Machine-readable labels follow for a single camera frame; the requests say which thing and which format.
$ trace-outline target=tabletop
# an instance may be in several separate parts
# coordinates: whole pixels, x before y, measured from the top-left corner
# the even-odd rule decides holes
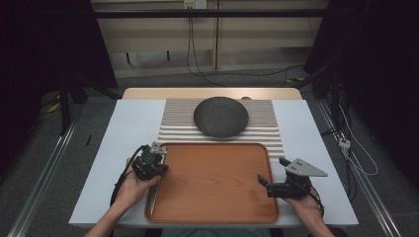
[[[139,145],[156,140],[167,98],[208,98],[229,96],[241,99],[267,100],[272,105],[281,131],[285,157],[301,158],[324,170],[328,177],[311,178],[326,206],[324,221],[335,226],[358,224],[336,169],[330,159],[306,101],[295,89],[273,88],[135,88],[128,89],[124,98],[117,102],[106,134],[102,140],[84,189],[69,221],[78,226],[92,226],[109,207],[109,200],[126,157]],[[285,170],[277,162],[271,163],[274,182],[285,180]],[[269,224],[182,224],[182,227],[294,227],[300,226],[293,209],[278,198],[280,218]],[[128,227],[165,228],[177,227],[174,223],[152,223],[144,217],[146,198],[130,209],[119,225]]]

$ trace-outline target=round plate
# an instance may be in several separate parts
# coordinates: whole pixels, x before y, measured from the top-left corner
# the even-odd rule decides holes
[[[249,115],[236,100],[227,97],[206,99],[195,108],[194,122],[206,135],[225,138],[235,136],[247,126]]]

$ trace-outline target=orange tray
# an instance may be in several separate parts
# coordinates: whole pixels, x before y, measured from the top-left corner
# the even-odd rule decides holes
[[[165,143],[164,163],[153,214],[164,223],[272,223],[279,217],[257,175],[272,182],[266,148],[259,143]]]

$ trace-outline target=human arm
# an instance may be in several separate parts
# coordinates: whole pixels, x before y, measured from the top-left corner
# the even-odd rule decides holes
[[[131,171],[131,167],[126,173],[126,178],[118,191],[115,202],[98,223],[85,234],[85,237],[108,237],[121,217],[142,199],[146,190],[156,185],[161,178],[156,176],[149,181],[141,181]]]
[[[311,193],[314,196],[317,195],[314,189],[311,189]],[[334,236],[323,221],[317,201],[315,201],[311,196],[306,196],[303,199],[284,198],[284,201],[293,207],[299,220],[305,228],[308,229],[312,236]]]

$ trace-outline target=striped mat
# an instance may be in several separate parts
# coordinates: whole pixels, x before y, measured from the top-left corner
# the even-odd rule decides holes
[[[194,123],[194,111],[202,100],[166,101],[157,142],[248,142],[261,143],[271,162],[284,156],[280,130],[271,101],[239,100],[249,114],[246,128],[236,136],[215,138],[203,134]]]

